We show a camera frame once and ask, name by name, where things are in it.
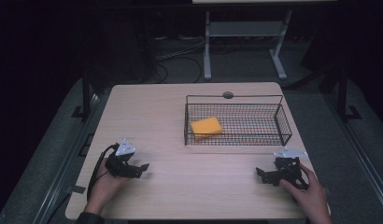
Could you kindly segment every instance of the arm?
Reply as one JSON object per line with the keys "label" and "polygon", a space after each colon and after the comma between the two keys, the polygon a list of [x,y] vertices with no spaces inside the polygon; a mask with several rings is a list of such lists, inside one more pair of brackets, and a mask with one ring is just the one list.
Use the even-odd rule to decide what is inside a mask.
{"label": "arm", "polygon": [[300,164],[300,168],[305,172],[309,182],[309,188],[303,192],[297,189],[288,181],[281,179],[279,184],[287,190],[296,199],[301,206],[305,215],[315,224],[332,223],[329,215],[328,205],[326,201],[325,190],[320,185],[314,172]]}
{"label": "arm", "polygon": [[78,223],[104,223],[101,218],[102,210],[105,205],[113,198],[113,196],[128,183],[131,178],[115,177],[108,173],[105,167],[106,159],[102,160],[101,166],[97,173],[97,180],[92,188],[90,199],[84,207],[83,213],[78,217]]}

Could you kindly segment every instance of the wooden table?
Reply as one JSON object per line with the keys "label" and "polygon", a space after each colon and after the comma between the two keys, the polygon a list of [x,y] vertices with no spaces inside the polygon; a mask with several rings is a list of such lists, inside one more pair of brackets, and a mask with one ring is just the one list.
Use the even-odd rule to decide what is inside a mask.
{"label": "wooden table", "polygon": [[[303,218],[281,187],[263,184],[255,167],[276,169],[274,152],[283,146],[195,146],[184,144],[187,95],[282,94],[276,83],[126,85],[113,88],[92,140],[77,186],[87,188],[101,152],[127,138],[136,153],[130,163],[150,163],[106,206],[103,216],[119,219]],[[286,100],[292,137],[287,146],[305,150]],[[301,162],[312,169],[308,157]],[[76,219],[86,193],[73,193],[66,216]]]}

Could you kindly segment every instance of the black wire basket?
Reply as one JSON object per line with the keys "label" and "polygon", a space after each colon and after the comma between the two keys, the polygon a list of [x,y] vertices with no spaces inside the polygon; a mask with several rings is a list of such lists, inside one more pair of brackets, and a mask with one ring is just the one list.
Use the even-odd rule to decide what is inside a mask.
{"label": "black wire basket", "polygon": [[[233,96],[231,92],[222,96],[188,95],[185,145],[285,146],[291,138],[291,127],[282,98],[282,95]],[[218,119],[221,133],[192,132],[192,122],[212,117]]]}

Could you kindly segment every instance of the metal mesh basket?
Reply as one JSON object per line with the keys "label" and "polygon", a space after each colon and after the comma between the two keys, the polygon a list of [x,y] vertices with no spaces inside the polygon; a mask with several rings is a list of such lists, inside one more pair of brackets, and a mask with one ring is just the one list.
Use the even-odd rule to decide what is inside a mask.
{"label": "metal mesh basket", "polygon": [[[229,92],[225,92],[222,96],[188,95],[185,108],[185,145],[285,146],[291,138],[291,128],[281,104],[282,97],[282,95],[233,96]],[[238,103],[245,102],[245,99],[255,104]],[[256,103],[260,102],[260,99],[263,99],[263,102],[277,101],[277,103]],[[192,132],[192,122],[211,117],[218,118],[222,133]]]}

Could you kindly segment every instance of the human hand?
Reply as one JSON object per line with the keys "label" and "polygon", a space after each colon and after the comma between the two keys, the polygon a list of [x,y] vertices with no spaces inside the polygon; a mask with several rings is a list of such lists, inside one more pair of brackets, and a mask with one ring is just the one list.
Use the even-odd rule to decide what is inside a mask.
{"label": "human hand", "polygon": [[92,193],[88,200],[84,212],[94,213],[101,215],[105,204],[107,204],[119,189],[128,183],[132,178],[128,177],[115,177],[108,172],[105,167],[107,158],[103,159],[98,169]]}
{"label": "human hand", "polygon": [[314,172],[300,164],[300,168],[305,172],[308,178],[309,187],[306,191],[301,191],[293,186],[290,182],[281,179],[279,185],[288,191],[296,199],[301,206],[305,215],[314,224],[332,223],[329,215],[326,194],[323,187],[317,180]]}

